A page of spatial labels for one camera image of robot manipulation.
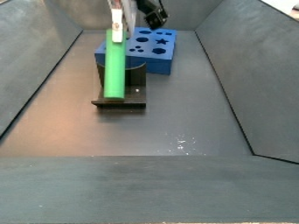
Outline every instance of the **bin floor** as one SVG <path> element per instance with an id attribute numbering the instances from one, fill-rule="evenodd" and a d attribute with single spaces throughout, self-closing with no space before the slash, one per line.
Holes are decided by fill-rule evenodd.
<path id="1" fill-rule="evenodd" d="M 146 75 L 145 109 L 100 110 L 94 49 L 85 31 L 5 132 L 0 157 L 250 156 L 193 31 L 178 31 L 172 74 Z"/>

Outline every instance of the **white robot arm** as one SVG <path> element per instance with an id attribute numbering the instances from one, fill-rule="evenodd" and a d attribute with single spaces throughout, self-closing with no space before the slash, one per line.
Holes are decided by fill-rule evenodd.
<path id="1" fill-rule="evenodd" d="M 112 41 L 122 42 L 122 31 L 128 33 L 128 37 L 134 33 L 136 26 L 136 10 L 140 10 L 145 16 L 146 22 L 152 30 L 161 27 L 166 21 L 168 14 L 165 12 L 161 0 L 106 0 L 112 14 Z"/>

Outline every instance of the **shape hole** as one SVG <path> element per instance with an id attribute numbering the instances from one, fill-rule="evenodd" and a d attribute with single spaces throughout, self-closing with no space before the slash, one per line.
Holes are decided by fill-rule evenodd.
<path id="1" fill-rule="evenodd" d="M 165 53 L 165 50 L 162 48 L 154 48 L 153 53 L 154 54 L 162 54 L 162 53 Z"/>
<path id="2" fill-rule="evenodd" d="M 140 31 L 140 33 L 149 34 L 150 32 L 149 31 Z"/>
<path id="3" fill-rule="evenodd" d="M 148 38 L 137 38 L 136 41 L 137 42 L 146 42 L 148 41 Z"/>

